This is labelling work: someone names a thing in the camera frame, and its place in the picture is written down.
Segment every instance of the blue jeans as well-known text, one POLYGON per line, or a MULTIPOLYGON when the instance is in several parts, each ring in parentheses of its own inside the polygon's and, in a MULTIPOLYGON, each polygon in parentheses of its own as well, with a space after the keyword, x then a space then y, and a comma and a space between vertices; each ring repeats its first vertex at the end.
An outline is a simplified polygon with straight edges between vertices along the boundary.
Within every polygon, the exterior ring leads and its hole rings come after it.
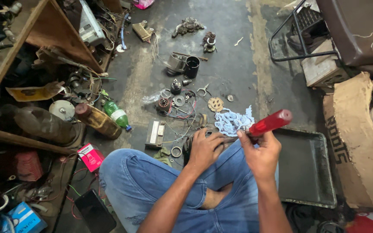
MULTIPOLYGON (((141 151, 119 149, 102 163, 100 184, 123 227, 134 233, 179 173, 141 151)), ((278 184, 278 167, 275 176, 278 184)), ((173 232, 259 232, 258 189, 239 140, 196 180, 173 232), (199 210, 207 188, 216 191, 231 182, 230 193, 215 209, 199 210)))

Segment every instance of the hand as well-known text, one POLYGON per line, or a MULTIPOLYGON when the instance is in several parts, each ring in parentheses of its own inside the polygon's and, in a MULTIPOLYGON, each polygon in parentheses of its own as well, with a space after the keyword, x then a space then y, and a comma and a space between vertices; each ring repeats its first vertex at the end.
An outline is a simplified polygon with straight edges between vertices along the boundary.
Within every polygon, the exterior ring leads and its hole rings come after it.
POLYGON ((199 174, 210 167, 224 149, 224 144, 220 145, 224 141, 222 133, 212 133, 205 138, 206 132, 207 129, 204 128, 194 133, 191 154, 187 165, 196 169, 199 174))
POLYGON ((237 131, 248 166, 258 185, 274 182, 274 173, 278 163, 281 144, 273 132, 267 132, 258 140, 259 148, 254 148, 250 138, 243 131, 237 131))

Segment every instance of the red screwdriver handle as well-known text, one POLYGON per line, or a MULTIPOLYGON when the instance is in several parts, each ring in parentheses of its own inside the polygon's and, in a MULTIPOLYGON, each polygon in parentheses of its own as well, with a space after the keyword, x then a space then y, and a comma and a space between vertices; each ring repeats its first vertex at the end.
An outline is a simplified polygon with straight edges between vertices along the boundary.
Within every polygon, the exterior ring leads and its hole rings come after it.
POLYGON ((268 131, 272 131, 288 125, 292 119, 293 114, 289 110, 281 109, 253 124, 250 127, 249 131, 253 136, 259 136, 268 131))

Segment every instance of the foot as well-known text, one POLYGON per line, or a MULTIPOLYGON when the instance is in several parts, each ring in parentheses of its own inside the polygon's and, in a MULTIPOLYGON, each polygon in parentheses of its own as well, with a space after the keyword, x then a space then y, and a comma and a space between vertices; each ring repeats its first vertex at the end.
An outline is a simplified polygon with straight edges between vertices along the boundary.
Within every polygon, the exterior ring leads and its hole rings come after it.
POLYGON ((207 194, 201 209, 214 209, 230 193, 231 189, 232 183, 222 187, 220 191, 213 191, 207 188, 207 194))

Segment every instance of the black tray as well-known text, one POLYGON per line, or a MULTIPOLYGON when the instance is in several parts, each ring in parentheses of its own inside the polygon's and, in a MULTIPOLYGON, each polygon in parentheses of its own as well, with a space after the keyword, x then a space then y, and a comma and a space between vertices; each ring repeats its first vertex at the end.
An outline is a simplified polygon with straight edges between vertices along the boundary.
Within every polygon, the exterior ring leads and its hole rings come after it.
POLYGON ((281 142, 278 194, 283 202, 336 207, 326 138, 318 132, 277 129, 281 142))

